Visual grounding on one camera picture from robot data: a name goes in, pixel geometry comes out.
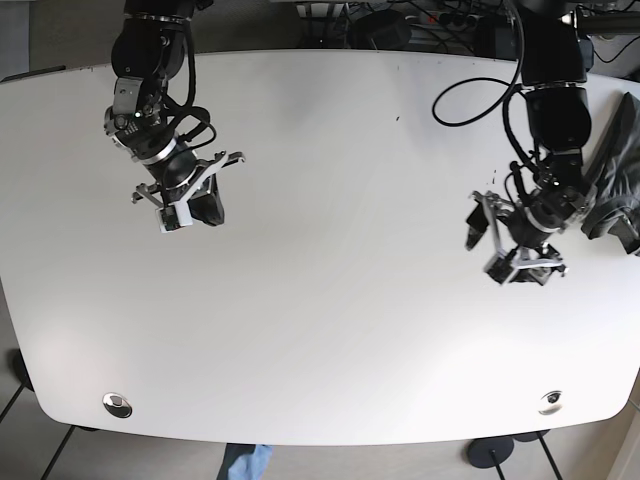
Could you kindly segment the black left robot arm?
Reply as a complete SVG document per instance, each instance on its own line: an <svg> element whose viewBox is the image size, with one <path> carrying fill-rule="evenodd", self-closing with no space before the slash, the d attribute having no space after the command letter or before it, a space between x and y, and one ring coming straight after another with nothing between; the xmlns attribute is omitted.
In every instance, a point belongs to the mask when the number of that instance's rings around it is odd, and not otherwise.
<svg viewBox="0 0 640 480"><path fill-rule="evenodd" d="M473 192L466 249L485 234L494 253L484 268L496 283L543 286L567 267L549 242L592 205L595 188L583 175L583 148L592 119L586 68L576 27L563 21L563 1L508 1L514 23L516 71L495 102L517 156L506 185L514 194Z"/></svg>

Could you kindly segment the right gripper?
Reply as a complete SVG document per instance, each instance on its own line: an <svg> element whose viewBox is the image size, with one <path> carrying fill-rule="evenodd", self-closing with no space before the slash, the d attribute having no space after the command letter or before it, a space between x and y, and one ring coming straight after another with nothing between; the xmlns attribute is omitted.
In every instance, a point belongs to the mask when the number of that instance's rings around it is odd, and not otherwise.
<svg viewBox="0 0 640 480"><path fill-rule="evenodd" d="M144 198L159 207L180 199L189 205L191 216L208 226L225 222L216 170L245 160L241 152L218 152L211 160L201 159L196 150L211 144L217 131L210 113L203 107L146 105L133 113L105 112L105 133L133 161L152 176L153 183L136 189L133 202Z"/></svg>

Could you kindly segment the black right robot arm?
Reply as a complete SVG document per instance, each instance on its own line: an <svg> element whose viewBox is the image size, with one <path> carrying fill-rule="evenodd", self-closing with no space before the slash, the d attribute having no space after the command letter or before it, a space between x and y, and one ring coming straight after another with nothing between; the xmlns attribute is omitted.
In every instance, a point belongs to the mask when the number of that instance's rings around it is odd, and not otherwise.
<svg viewBox="0 0 640 480"><path fill-rule="evenodd" d="M155 207L162 232L199 221L225 221L217 173L244 161L240 152L213 159L197 155L196 138L215 128L210 112L195 103L196 64L191 20L208 1L128 1L111 51L116 75L105 134L152 176L132 194Z"/></svg>

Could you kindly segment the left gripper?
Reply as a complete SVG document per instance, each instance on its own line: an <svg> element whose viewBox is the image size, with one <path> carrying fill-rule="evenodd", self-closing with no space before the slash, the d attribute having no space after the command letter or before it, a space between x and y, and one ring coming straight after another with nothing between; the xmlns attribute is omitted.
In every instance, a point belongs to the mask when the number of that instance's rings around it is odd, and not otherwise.
<svg viewBox="0 0 640 480"><path fill-rule="evenodd" d="M466 219L465 249L471 251L485 234L490 234L492 257L499 254L513 259L515 283L544 286L552 275L563 277L568 272L550 238L583 220L592 208L594 195L595 187L589 183L579 189L557 184L536 188L527 203L504 199L490 190L484 194L474 191L476 206Z"/></svg>

